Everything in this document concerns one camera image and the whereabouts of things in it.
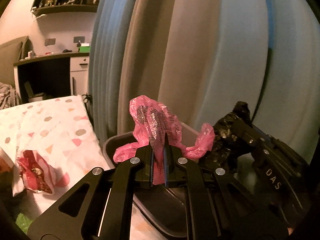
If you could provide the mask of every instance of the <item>white cabinet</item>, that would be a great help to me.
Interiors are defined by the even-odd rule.
[[[88,93],[89,57],[70,58],[70,88],[71,95]]]

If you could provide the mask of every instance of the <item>bed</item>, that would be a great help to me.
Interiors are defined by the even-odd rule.
[[[55,98],[0,110],[0,174],[13,173],[13,194],[24,185],[16,156],[35,150],[55,170],[53,195],[27,190],[19,212],[34,220],[94,167],[110,169],[81,96]],[[165,239],[133,207],[130,239]]]

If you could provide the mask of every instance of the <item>green box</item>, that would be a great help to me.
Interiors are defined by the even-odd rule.
[[[81,46],[80,47],[80,52],[90,52],[90,46],[88,46],[88,47]]]

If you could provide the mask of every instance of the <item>blue curtain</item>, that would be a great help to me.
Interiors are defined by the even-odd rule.
[[[103,144],[116,135],[124,46],[135,0],[100,0],[89,63],[94,130]]]

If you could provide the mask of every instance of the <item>wall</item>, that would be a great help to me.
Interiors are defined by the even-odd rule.
[[[29,35],[37,55],[46,52],[77,50],[74,36],[85,36],[91,42],[95,13],[72,12],[48,14],[35,19],[30,12],[34,0],[11,0],[0,18],[0,44]],[[56,38],[56,44],[44,46],[44,40]]]

